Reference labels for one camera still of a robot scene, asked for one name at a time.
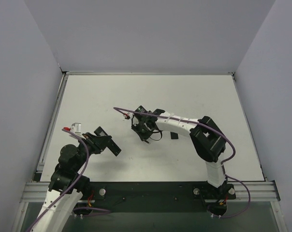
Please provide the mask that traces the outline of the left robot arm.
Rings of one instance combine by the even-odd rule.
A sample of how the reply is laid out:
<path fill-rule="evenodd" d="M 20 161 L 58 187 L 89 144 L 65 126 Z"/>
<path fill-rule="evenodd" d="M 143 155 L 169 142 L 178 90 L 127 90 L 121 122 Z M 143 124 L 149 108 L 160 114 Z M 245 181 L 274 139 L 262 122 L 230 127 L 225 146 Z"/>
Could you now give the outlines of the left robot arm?
<path fill-rule="evenodd" d="M 84 176 L 90 156 L 100 154 L 107 148 L 115 155 L 121 151 L 112 136 L 101 127 L 93 133 L 81 133 L 75 127 L 64 127 L 62 131 L 79 144 L 68 144 L 60 150 L 44 203 L 37 218 L 27 228 L 29 232 L 62 231 L 78 201 L 92 195 L 90 179 Z"/>

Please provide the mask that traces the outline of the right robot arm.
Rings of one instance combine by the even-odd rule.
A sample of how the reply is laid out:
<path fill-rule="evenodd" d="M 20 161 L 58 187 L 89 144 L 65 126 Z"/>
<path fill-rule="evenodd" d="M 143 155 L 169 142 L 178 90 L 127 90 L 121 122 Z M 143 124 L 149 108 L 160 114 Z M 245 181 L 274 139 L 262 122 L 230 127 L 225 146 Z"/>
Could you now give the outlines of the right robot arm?
<path fill-rule="evenodd" d="M 138 134 L 143 142 L 148 143 L 148 139 L 153 134 L 162 135 L 164 131 L 190 138 L 197 155 L 206 163 L 208 184 L 215 188 L 223 185 L 226 177 L 219 156 L 225 151 L 226 141 L 212 130 L 200 126 L 203 124 L 220 132 L 210 117 L 189 119 L 161 109 L 156 109 L 154 112 L 147 111 L 142 106 L 139 106 L 134 113 L 129 113 L 129 117 L 131 129 Z"/>

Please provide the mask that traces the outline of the black battery cover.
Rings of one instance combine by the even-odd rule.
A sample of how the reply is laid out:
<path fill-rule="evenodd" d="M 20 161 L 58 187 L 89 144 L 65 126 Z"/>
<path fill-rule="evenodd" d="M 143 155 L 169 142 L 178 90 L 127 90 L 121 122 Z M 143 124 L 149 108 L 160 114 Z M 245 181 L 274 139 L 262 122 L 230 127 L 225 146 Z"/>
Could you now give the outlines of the black battery cover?
<path fill-rule="evenodd" d="M 170 136 L 171 136 L 171 140 L 177 140 L 179 138 L 178 134 L 175 132 L 170 132 Z"/>

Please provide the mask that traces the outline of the black remote control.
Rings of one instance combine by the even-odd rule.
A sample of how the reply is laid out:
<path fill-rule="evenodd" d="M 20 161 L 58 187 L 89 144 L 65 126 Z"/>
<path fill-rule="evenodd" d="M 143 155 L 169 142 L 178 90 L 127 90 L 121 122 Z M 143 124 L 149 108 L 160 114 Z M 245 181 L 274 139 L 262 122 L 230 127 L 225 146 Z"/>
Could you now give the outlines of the black remote control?
<path fill-rule="evenodd" d="M 112 140 L 111 141 L 111 145 L 112 145 L 112 153 L 115 157 L 117 157 L 120 152 L 122 151 L 121 148 Z"/>

